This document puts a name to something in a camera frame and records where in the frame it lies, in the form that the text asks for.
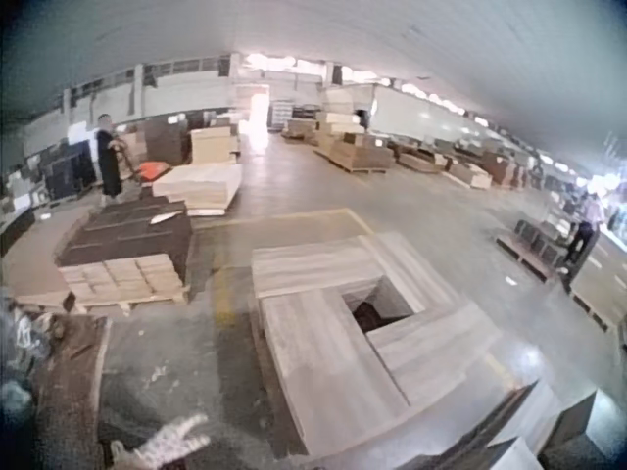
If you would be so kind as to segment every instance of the pillar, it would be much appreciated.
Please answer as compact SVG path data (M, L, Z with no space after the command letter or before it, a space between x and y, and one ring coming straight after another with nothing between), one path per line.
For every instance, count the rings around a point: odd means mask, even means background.
M326 75L322 81L322 86L324 88L333 84L333 66L335 66L335 64L330 61L326 61Z
M144 117L144 65L137 64L135 66L135 75L133 78L134 95L133 95L133 118L142 119Z
M63 90L63 117L66 121L66 126L72 125L72 89L66 88Z

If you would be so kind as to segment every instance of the person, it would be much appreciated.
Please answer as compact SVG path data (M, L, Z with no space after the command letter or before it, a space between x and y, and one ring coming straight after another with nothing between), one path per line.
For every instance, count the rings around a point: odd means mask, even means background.
M593 194L587 198L587 202L583 208L583 220L579 223L577 233L568 245L568 251L564 263L573 261L575 255L579 255L586 250L590 240L595 235L602 223L605 222L605 210L599 199L599 195Z
M96 134L98 143L98 166L102 174L102 205L106 205L108 200L118 201L118 194L121 193L120 168L118 167L118 156L114 149L114 124L111 116L100 115L98 117L98 132Z

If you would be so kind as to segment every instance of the white wall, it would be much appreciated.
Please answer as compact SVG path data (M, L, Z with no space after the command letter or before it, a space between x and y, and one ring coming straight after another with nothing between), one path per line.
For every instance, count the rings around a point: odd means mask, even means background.
M376 112L370 130L427 141L485 138L486 129L466 117L389 87L375 88Z
M61 110L37 118L24 127L24 156L28 157L59 143L67 133L68 120Z
M111 115L113 122L133 120L136 114L129 111L132 99L132 85L125 84L98 93L93 102L91 97L81 98L72 108L72 124L87 122L87 127L96 125L98 116L106 113Z
M217 71L163 76L157 88L144 87L144 117L207 108L227 108L233 102L231 81Z
M262 73L260 70L241 68L237 82L268 85L270 101L287 100L295 105L320 105L321 76L296 74L289 71Z
M352 114L355 110L372 107L374 85L332 86L321 94L322 107L331 113Z

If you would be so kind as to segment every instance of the glove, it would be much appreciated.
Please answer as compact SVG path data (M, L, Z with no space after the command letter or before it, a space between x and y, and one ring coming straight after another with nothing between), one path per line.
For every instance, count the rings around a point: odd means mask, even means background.
M140 468L157 470L208 445L211 440L205 435L189 439L185 438L185 435L192 428L207 421L208 418L205 414L195 414L190 418L177 418L161 428L155 436L138 448L132 456L123 455L125 453L123 449L112 449L114 451L114 460L134 460L138 461Z

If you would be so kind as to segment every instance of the man in white shirt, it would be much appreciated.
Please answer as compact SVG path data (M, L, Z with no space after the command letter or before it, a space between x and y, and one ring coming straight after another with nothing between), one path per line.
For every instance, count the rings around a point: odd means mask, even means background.
M586 205L583 209L583 220L579 224L575 238L573 238L571 244L568 246L568 253L564 258L564 263L573 261L575 254L580 255L585 250L593 235L602 223L605 222L605 209L599 196L593 194L588 198ZM582 242L581 248L577 250L579 242Z

